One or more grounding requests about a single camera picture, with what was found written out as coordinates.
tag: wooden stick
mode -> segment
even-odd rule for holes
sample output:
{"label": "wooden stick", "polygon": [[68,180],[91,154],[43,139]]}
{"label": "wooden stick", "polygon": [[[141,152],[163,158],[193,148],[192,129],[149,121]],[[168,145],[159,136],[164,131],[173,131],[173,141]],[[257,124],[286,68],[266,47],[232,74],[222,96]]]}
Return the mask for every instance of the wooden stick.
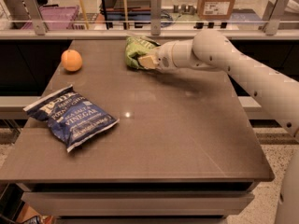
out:
{"label": "wooden stick", "polygon": [[123,0],[123,5],[124,5],[125,29],[129,29],[128,3],[127,3],[127,0]]}
{"label": "wooden stick", "polygon": [[79,0],[79,2],[80,2],[81,9],[82,9],[83,18],[85,20],[86,28],[90,29],[90,24],[88,23],[88,20],[87,20],[87,16],[86,16],[86,11],[85,11],[85,6],[84,6],[84,3],[83,3],[83,0]]}

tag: purple object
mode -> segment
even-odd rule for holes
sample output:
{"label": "purple object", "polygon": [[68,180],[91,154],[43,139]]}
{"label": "purple object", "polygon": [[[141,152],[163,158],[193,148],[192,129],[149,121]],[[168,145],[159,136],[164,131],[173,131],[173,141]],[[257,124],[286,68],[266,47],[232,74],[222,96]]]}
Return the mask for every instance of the purple object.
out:
{"label": "purple object", "polygon": [[[78,6],[75,7],[40,7],[41,16],[49,30],[73,29],[73,22],[78,15]],[[28,21],[22,29],[33,29]]]}

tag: cardboard box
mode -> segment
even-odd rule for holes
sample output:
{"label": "cardboard box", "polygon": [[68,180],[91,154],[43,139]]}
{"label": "cardboard box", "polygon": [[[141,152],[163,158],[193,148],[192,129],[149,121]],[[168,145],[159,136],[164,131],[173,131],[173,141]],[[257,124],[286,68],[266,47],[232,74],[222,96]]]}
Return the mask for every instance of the cardboard box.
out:
{"label": "cardboard box", "polygon": [[198,0],[197,14],[202,20],[229,20],[235,0]]}
{"label": "cardboard box", "polygon": [[38,212],[26,203],[19,213],[17,222],[23,223],[24,221],[35,216],[39,216]]}

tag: glass panel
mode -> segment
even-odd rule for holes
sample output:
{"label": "glass panel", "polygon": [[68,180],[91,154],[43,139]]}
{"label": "glass panel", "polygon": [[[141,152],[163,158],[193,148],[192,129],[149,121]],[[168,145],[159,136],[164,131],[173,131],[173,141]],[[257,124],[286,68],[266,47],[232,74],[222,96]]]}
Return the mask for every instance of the glass panel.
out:
{"label": "glass panel", "polygon": [[[84,30],[150,33],[150,0],[36,0],[50,31]],[[299,28],[299,0],[290,0],[284,13],[271,18],[277,0],[162,0],[162,31],[194,31],[204,28],[261,30],[281,20],[279,30]],[[34,30],[36,17],[22,0],[1,0],[0,30]]]}

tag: chip bag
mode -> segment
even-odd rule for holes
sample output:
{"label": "chip bag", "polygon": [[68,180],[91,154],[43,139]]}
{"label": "chip bag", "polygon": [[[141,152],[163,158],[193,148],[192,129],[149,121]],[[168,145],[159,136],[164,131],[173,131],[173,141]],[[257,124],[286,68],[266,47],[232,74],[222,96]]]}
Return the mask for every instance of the chip bag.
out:
{"label": "chip bag", "polygon": [[46,121],[52,133],[66,144],[67,152],[119,122],[73,90],[58,90],[24,108],[28,116]]}

